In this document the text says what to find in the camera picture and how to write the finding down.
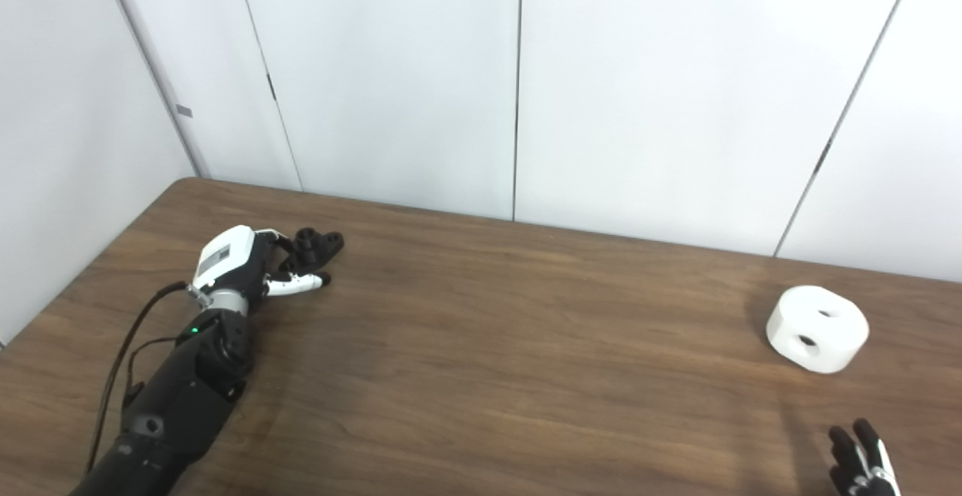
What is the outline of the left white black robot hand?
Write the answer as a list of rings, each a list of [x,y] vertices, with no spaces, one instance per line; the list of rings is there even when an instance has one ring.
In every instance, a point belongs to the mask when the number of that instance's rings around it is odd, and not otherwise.
[[[188,291],[202,309],[245,315],[265,298],[330,285],[332,277],[322,268],[342,246],[339,234],[326,237],[312,228],[289,237],[273,228],[237,225],[204,246]]]

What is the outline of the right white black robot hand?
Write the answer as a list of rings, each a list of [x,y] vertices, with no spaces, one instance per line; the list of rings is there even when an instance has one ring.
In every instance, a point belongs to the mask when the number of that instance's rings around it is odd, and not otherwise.
[[[864,418],[853,421],[852,434],[841,425],[828,430],[834,464],[829,479],[839,495],[900,495],[889,452],[879,432]]]

